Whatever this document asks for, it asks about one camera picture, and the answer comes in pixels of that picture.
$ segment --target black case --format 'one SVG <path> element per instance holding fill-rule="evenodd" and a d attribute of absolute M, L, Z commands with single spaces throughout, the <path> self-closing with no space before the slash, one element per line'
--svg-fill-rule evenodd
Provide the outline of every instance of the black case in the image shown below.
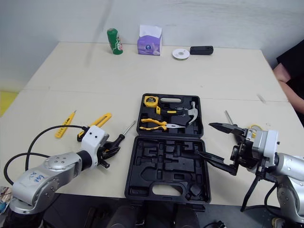
<path fill-rule="evenodd" d="M 146 107 L 145 96 L 157 96 L 158 106 L 164 109 L 184 107 L 191 109 L 195 102 L 198 117 L 186 128 L 168 128 L 166 131 L 146 131 L 143 127 L 155 127 L 154 123 L 141 123 L 141 119 L 152 118 L 171 124 L 186 125 L 192 116 L 163 117 L 156 108 Z M 163 102 L 162 98 L 178 98 L 180 102 Z M 131 200 L 161 200 L 179 203 L 204 204 L 211 201 L 207 163 L 198 154 L 205 152 L 200 99 L 189 95 L 144 94 L 142 96 L 137 132 L 133 144 L 129 172 L 124 194 Z M 180 196 L 156 195 L 153 186 L 171 185 Z"/>

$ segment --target person's arm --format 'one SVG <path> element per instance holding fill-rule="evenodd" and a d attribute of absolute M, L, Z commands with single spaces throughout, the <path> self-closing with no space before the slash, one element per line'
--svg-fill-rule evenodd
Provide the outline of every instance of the person's arm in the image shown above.
<path fill-rule="evenodd" d="M 287 84 L 291 77 L 285 67 L 280 63 L 275 69 L 274 74 L 277 80 L 279 81 L 284 93 L 287 96 L 287 99 L 293 106 L 293 108 L 304 114 L 304 100 L 300 98 Z"/>

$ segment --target toolbox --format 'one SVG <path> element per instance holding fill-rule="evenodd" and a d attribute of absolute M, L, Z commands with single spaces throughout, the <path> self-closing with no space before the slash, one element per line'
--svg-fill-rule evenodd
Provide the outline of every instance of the toolbox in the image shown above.
<path fill-rule="evenodd" d="M 200 139 L 204 131 L 198 96 L 144 94 L 136 130 L 126 198 L 187 204 L 211 201 L 207 163 L 199 155 L 205 152 L 205 144 Z M 180 195 L 160 195 L 153 190 L 157 185 L 170 185 Z"/>

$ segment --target yellow floor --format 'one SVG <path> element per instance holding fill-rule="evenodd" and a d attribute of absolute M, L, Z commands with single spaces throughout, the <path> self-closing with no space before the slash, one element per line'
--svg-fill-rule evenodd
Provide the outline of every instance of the yellow floor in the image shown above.
<path fill-rule="evenodd" d="M 10 104 L 13 103 L 17 95 L 18 93 L 0 91 L 0 117 L 9 108 Z"/>

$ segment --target green bottle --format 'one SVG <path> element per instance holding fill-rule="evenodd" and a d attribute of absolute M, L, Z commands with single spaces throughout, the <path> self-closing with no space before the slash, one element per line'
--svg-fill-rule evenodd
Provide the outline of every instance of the green bottle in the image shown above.
<path fill-rule="evenodd" d="M 107 34 L 113 54 L 120 55 L 123 53 L 123 46 L 120 42 L 118 31 L 114 28 L 110 28 L 108 29 Z"/>

